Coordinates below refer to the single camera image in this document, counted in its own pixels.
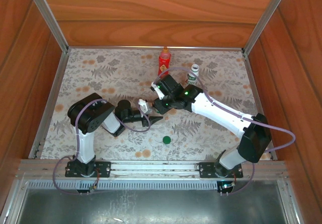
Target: green bottle cap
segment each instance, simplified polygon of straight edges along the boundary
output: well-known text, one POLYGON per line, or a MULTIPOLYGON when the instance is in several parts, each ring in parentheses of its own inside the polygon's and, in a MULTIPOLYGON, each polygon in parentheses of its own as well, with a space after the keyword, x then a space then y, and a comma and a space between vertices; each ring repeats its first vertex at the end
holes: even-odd
POLYGON ((169 144, 171 142, 171 138, 169 136, 164 136, 163 137, 163 143, 164 144, 169 144))

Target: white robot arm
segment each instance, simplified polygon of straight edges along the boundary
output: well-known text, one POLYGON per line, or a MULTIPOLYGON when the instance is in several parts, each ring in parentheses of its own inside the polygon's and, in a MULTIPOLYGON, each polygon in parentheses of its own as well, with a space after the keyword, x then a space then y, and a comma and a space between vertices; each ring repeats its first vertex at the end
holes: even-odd
MULTIPOLYGON (((67 115, 70 118, 71 124, 74 126, 74 130, 75 120, 79 112, 86 104, 96 99, 101 99, 101 96, 93 93, 70 107, 67 115)), ((142 112, 145 114, 148 114, 151 111, 146 101, 140 100, 139 105, 142 112)), ((119 101, 117 107, 114 107, 104 100, 95 102, 84 111, 78 121, 79 152, 77 160, 80 163, 87 165, 95 161, 94 131, 100 125, 114 137, 117 137, 124 131, 125 127, 120 123, 116 116, 123 123, 141 121, 142 126, 148 125, 148 122, 146 118, 142 116, 142 113, 139 110, 132 109, 131 103, 127 100, 119 101)), ((160 116, 152 116, 149 117, 149 120, 151 124, 154 124, 162 118, 163 117, 160 116)))
POLYGON ((170 75, 162 77, 155 84, 152 83, 151 89, 158 94, 153 106, 160 114, 165 114, 172 108, 185 109, 217 122, 241 139, 239 144, 224 151, 214 163, 216 172, 220 176, 226 176, 235 166, 245 161, 257 163, 271 141, 269 129, 243 120, 243 118, 252 118, 258 122, 267 123, 262 114, 256 116, 245 114, 211 98, 221 107, 242 116, 237 118, 212 105, 202 89, 194 85, 183 88, 170 75))

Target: metal plate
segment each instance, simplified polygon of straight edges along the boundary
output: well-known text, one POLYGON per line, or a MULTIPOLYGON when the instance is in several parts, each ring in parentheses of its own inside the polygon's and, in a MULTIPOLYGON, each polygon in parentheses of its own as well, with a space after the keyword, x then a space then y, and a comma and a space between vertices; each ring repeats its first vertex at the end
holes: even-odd
MULTIPOLYGON (((218 176, 215 172, 215 167, 213 163, 210 162, 200 162, 199 163, 199 174, 200 178, 220 178, 221 176, 218 176)), ((229 175, 223 177, 223 178, 242 178, 243 177, 243 171, 239 171, 239 169, 242 170, 242 165, 236 165, 232 173, 229 175)))
MULTIPOLYGON (((70 169, 70 171, 65 171, 65 177, 83 177, 80 172, 76 171, 76 161, 70 161, 67 163, 66 169, 70 169)), ((100 173, 100 178, 109 178, 111 173, 111 162, 107 161, 96 161, 95 162, 96 169, 100 173)), ((91 178, 96 178, 97 172, 94 171, 91 178)))
MULTIPOLYGON (((236 188, 244 185, 237 182, 236 188)), ((256 181, 245 191, 109 190, 70 196, 28 189, 20 224, 217 224, 286 223, 276 181, 256 181)))

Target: patterned mat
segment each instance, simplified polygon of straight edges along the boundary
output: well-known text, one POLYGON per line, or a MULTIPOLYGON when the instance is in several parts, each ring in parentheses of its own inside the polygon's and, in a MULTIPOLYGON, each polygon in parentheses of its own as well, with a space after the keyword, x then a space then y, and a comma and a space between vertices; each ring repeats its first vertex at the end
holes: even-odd
MULTIPOLYGON (((154 100, 150 90, 158 70, 159 50, 73 49, 60 87, 55 111, 41 155, 57 159, 72 155, 76 139, 67 117, 69 107, 96 92, 115 106, 127 99, 154 100)), ((241 52, 172 51, 170 66, 200 66, 200 78, 215 99, 245 113, 257 110, 241 52)), ((186 73, 171 75, 184 84, 186 73)), ((143 129, 139 122, 129 124, 143 129)), ((102 127, 95 132, 95 153, 106 160, 213 160, 239 139, 224 127, 194 113, 171 110, 150 131, 125 130, 114 138, 102 127), (163 144, 163 137, 172 139, 163 144)))

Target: red ketchup bottle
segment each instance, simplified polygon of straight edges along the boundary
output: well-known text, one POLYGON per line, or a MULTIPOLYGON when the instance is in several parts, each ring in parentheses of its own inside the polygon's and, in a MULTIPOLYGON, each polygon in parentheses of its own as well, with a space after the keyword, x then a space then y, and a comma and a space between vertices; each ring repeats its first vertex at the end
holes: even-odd
POLYGON ((170 54, 168 48, 164 47, 160 56, 159 56, 159 71, 158 71, 157 75, 161 74, 162 71, 169 68, 170 58, 171 58, 171 54, 170 54))

